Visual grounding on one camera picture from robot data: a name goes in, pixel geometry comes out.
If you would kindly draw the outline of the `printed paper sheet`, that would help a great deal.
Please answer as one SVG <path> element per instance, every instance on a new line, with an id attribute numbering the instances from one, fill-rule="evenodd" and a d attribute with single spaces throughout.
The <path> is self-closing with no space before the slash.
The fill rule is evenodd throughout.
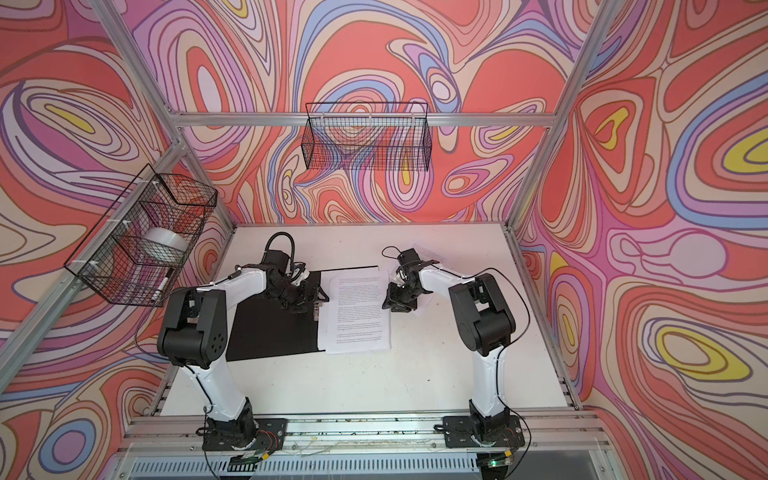
<path id="1" fill-rule="evenodd" d="M 319 306 L 317 348 L 328 354 L 390 349 L 387 284 L 387 274 L 376 266 L 322 271 L 320 286 L 329 300 Z"/>

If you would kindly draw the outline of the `blue file folder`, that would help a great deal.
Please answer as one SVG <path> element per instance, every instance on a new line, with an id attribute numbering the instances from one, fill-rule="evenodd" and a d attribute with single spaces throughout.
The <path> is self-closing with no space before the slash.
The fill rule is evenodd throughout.
<path id="1" fill-rule="evenodd" d="M 353 268 L 312 271 L 306 283 L 316 300 L 284 307 L 261 293 L 241 302 L 230 329 L 225 358 L 229 362 L 323 352 L 326 327 L 320 316 L 329 311 L 324 300 L 332 279 Z"/>

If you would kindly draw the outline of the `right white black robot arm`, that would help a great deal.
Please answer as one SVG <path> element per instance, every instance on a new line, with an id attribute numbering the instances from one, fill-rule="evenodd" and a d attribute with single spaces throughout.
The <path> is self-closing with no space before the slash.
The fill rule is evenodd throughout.
<path id="1" fill-rule="evenodd" d="M 470 431 L 484 441 L 506 429 L 511 410 L 501 394 L 501 354 L 511 345 L 517 324 L 496 278 L 490 273 L 462 276 L 436 260 L 422 259 L 413 248 L 399 250 L 395 259 L 396 279 L 387 287 L 382 308 L 410 313 L 424 295 L 447 298 L 459 337 L 473 353 Z"/>

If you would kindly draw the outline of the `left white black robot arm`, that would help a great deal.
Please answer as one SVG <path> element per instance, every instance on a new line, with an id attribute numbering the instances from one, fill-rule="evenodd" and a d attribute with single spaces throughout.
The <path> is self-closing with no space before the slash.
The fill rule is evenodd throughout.
<path id="1" fill-rule="evenodd" d="M 170 295 L 157 350 L 200 387 L 207 406 L 198 432 L 208 446 L 243 449 L 260 434 L 228 364 L 315 350 L 315 310 L 329 299 L 320 279 L 268 250 L 220 281 Z"/>

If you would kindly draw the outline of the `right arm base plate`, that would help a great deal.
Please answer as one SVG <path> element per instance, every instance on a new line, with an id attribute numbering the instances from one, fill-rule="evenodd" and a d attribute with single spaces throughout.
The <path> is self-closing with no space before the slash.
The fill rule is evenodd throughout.
<path id="1" fill-rule="evenodd" d="M 434 425 L 448 448 L 505 448 L 516 451 L 526 445 L 518 416 L 501 415 L 480 420 L 474 415 L 444 416 Z"/>

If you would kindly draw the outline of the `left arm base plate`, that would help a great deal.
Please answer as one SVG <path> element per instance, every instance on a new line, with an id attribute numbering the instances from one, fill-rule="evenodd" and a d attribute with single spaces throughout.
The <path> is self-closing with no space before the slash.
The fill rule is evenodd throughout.
<path id="1" fill-rule="evenodd" d="M 207 419 L 196 430 L 206 452 L 256 451 L 274 453 L 281 450 L 288 426 L 286 418 L 257 418 L 252 426 L 240 421 Z"/>

